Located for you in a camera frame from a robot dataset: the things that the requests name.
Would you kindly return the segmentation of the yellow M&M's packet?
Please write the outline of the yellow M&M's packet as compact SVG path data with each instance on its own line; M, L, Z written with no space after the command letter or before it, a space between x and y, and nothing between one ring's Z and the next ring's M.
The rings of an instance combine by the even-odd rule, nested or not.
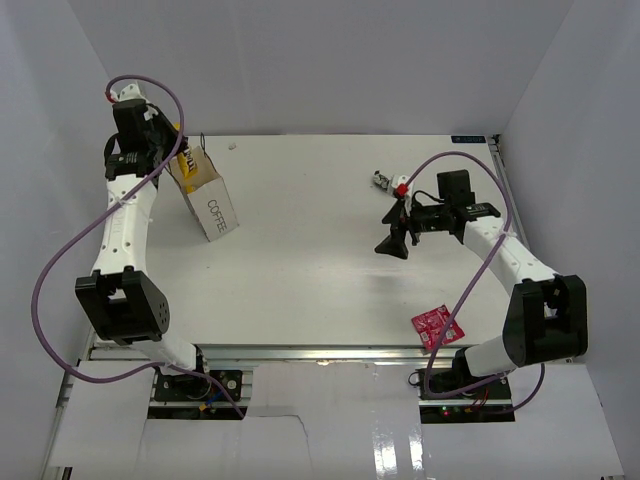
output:
M171 160L170 169L172 175L183 185L188 185L196 179L199 173L199 166L188 136L183 136L183 142L179 147L178 153Z

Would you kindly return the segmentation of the white coffee paper bag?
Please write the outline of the white coffee paper bag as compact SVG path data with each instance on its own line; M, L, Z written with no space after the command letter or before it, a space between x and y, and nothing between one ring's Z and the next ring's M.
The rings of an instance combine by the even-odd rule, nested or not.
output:
M223 176L215 168L214 162L206 149L206 137L200 134L196 144L191 145L199 166L196 179L188 185L197 190L185 193L185 187L169 172L178 186L190 213L200 226L209 242L220 239L239 226L234 206L231 201Z

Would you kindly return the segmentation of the red candy packet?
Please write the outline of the red candy packet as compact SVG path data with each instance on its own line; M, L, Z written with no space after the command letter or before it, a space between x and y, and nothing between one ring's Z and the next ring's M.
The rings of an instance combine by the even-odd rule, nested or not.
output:
M419 335L420 340L427 351L432 351L437 339L450 318L450 312L446 305L441 305L411 319L411 323ZM465 337L462 328L454 321L445 333L443 345L453 343Z

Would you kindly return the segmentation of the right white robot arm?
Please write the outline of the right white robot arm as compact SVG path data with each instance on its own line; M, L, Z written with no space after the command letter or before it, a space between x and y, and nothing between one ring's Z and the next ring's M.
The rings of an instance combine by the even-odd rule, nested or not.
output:
M499 336L456 353L451 367L453 390L472 399L484 391L488 377L520 367L582 356L588 349L587 289L576 275L561 275L539 261L508 227L499 210L478 202L465 170L440 173L438 195L423 205L404 177L395 179L396 202L382 222L389 235L378 254L402 260L421 235L447 232L487 262L509 294Z

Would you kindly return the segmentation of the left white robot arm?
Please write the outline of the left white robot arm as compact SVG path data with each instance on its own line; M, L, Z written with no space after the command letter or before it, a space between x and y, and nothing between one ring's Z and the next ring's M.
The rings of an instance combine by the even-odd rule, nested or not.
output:
M116 134L105 146L108 204L101 248L75 294L100 339L131 346L178 375L177 387L199 399L211 387L198 347L170 332L169 302L147 275L146 247L158 179L153 171L186 142L166 116L143 98L112 106Z

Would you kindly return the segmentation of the brown torn snack wrapper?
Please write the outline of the brown torn snack wrapper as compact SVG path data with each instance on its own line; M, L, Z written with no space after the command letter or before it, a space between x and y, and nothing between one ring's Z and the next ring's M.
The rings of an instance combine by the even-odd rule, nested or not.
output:
M376 170L372 175L372 183L380 190L389 193L393 190L392 179Z

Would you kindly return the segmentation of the blue label right corner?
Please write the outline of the blue label right corner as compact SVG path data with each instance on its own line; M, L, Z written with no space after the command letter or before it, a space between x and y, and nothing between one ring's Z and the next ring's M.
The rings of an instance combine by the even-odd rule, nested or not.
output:
M454 144L485 144L486 138L481 135L452 135Z

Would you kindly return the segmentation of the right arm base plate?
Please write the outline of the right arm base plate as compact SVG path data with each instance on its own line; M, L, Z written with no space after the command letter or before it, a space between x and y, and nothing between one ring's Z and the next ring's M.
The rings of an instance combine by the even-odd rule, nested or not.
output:
M434 399L423 387L424 370L414 370L407 383L419 396L419 414L422 425L454 425L510 423L515 421L511 389L506 379L493 382L469 393L452 398Z

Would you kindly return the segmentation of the aluminium table frame rail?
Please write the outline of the aluminium table frame rail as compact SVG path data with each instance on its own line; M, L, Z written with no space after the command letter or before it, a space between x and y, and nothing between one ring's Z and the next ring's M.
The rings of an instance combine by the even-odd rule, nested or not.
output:
M426 363L429 354L421 347L411 346L201 346L205 357L213 362L266 362L266 361L311 361L311 362L382 362L382 363ZM436 360L452 360L457 348L443 348ZM113 343L96 342L90 349L90 360L143 360L143 353L130 347Z

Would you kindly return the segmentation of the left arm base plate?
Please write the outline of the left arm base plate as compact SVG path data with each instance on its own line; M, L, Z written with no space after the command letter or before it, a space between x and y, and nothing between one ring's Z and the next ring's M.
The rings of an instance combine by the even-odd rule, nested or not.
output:
M234 401L241 399L243 372L241 370L211 370L215 378ZM152 398L157 402L209 402L226 401L226 397L216 386L200 378L189 375L163 375L158 373Z

